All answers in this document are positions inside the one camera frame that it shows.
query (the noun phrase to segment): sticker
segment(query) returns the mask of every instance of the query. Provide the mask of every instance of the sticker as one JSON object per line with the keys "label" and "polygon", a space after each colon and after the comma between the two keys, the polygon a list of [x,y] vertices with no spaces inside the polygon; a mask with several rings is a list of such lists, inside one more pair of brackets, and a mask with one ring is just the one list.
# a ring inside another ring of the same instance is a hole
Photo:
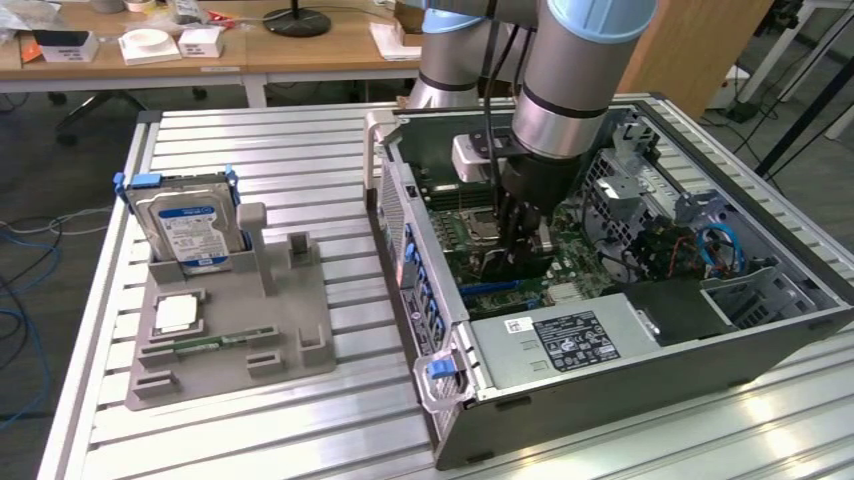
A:
{"label": "sticker", "polygon": [[527,332],[533,330],[533,319],[531,317],[521,317],[504,320],[504,326],[507,327],[507,333]]}
{"label": "sticker", "polygon": [[174,258],[189,266],[222,263],[228,246],[222,233],[213,228],[213,207],[173,208],[157,212]]}
{"label": "sticker", "polygon": [[204,73],[217,73],[217,72],[238,72],[240,67],[201,67]]}
{"label": "sticker", "polygon": [[533,324],[555,369],[568,372],[619,358],[611,338],[592,312]]}

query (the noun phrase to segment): wooden table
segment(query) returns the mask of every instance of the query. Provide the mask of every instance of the wooden table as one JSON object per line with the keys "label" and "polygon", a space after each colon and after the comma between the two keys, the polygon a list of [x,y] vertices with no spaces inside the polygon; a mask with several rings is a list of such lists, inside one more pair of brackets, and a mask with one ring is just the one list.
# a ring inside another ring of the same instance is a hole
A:
{"label": "wooden table", "polygon": [[[260,18],[282,8],[281,1],[201,2],[208,10],[238,18]],[[328,2],[306,0],[302,6]],[[269,82],[326,80],[373,80],[413,78],[417,62],[386,62],[373,45],[369,22],[382,22],[390,12],[369,0],[338,0],[338,6],[356,10],[322,9],[332,18],[332,30],[309,39],[286,38],[268,32],[260,22],[233,28],[222,34],[224,52],[220,58],[193,58],[148,65],[125,66],[116,38],[126,24],[140,22],[145,15],[122,12],[96,13],[86,4],[64,4],[60,10],[69,27],[92,30],[105,38],[90,63],[48,63],[38,58],[20,62],[20,45],[30,35],[0,47],[0,92],[40,92],[76,90],[116,90],[130,88],[242,85],[249,107],[266,106],[264,85]]]}

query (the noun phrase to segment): white label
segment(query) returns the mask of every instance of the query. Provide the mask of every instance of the white label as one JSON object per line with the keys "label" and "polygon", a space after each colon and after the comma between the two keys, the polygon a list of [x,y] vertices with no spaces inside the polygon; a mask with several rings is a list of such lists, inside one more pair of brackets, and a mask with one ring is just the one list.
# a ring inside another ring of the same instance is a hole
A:
{"label": "white label", "polygon": [[216,73],[216,72],[238,72],[240,67],[201,67],[204,73]]}
{"label": "white label", "polygon": [[507,327],[507,333],[527,332],[533,330],[533,319],[531,317],[521,317],[504,320],[504,326]]}
{"label": "white label", "polygon": [[213,228],[213,207],[173,208],[157,212],[174,258],[190,266],[221,263],[228,256],[222,233]]}

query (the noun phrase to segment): floor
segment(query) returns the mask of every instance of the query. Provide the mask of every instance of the floor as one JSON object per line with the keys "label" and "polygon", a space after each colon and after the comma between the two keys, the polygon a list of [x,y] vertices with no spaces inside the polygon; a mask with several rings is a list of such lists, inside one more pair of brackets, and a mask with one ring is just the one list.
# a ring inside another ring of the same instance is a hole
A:
{"label": "floor", "polygon": [[[740,59],[748,69],[757,66],[772,40],[763,38],[751,42]],[[784,67],[801,56],[803,51],[803,47],[797,45],[791,47],[769,75],[771,81],[776,80]],[[803,111],[805,103],[815,97],[837,68],[837,64],[831,61],[821,61],[792,101],[775,109],[779,118],[764,122],[749,142],[757,155],[764,155],[771,149],[787,126]],[[269,89],[268,95],[272,105],[342,103],[348,101],[349,89],[350,85],[344,82],[280,85]],[[402,93],[401,82],[373,82],[369,99],[390,100],[394,95]],[[765,96],[765,103],[771,103],[775,93],[775,90],[771,90]],[[210,87],[208,94],[206,100],[196,101],[189,89],[134,92],[149,108],[157,110],[245,107],[240,87]],[[21,100],[21,95],[12,97],[14,101]],[[53,142],[50,126],[84,98],[82,93],[70,93],[68,104],[53,106],[45,95],[36,94],[29,96],[26,103],[13,112],[0,113],[0,163],[3,168],[0,176],[0,220],[5,222],[29,216],[62,215],[81,209],[106,206],[113,202],[110,178],[125,161],[134,114],[122,104],[109,104],[76,126],[78,145],[70,148],[61,147]],[[854,87],[848,87],[819,117],[804,138],[827,125],[852,100]],[[0,110],[6,107],[0,97]],[[715,124],[724,122],[715,113],[708,113],[705,119]],[[757,119],[753,119],[743,125],[732,124],[731,127],[745,134],[756,121]],[[728,128],[709,127],[708,130],[727,147],[735,148],[739,145],[740,140]],[[851,149],[854,127],[837,142],[829,142],[821,137],[776,179],[792,203],[841,244],[854,249],[854,213],[845,208],[854,200],[854,190],[848,188],[854,184],[854,168],[849,168]],[[748,164],[757,163],[747,149],[739,152],[739,156]],[[64,224],[64,230],[85,230],[105,224],[105,221],[105,214],[78,217]],[[33,220],[16,223],[14,228],[37,228],[44,222]],[[50,414],[58,398],[85,307],[102,233],[101,231],[81,236],[65,235],[61,238],[61,261],[56,273],[21,295],[29,317],[41,334],[52,380],[46,400],[34,408],[28,418],[0,429],[0,478],[3,479],[32,478],[37,471],[52,421]],[[53,238],[49,233],[25,237],[28,242],[34,243],[50,243]],[[12,277],[41,253],[40,249],[24,248],[0,238],[0,275],[3,278]],[[45,267],[46,265],[40,266],[36,271],[44,271]],[[22,282],[32,278],[36,277],[26,276]],[[12,306],[7,297],[0,297],[0,308]],[[7,331],[6,325],[10,325],[6,318],[0,317],[0,336]],[[0,362],[14,347],[16,343],[10,340],[0,342]],[[0,422],[38,394],[41,382],[37,355],[32,344],[26,344],[20,357],[6,368],[0,369]]]}

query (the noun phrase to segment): hard drive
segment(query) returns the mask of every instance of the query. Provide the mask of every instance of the hard drive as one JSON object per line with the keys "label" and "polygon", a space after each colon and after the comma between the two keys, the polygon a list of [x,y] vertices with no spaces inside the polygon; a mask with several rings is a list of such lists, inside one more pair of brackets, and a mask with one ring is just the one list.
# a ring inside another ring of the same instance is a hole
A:
{"label": "hard drive", "polygon": [[177,261],[186,274],[230,268],[229,253],[246,249],[236,182],[230,169],[193,176],[137,174],[126,187],[124,175],[116,175],[116,193],[136,215],[154,261]]}

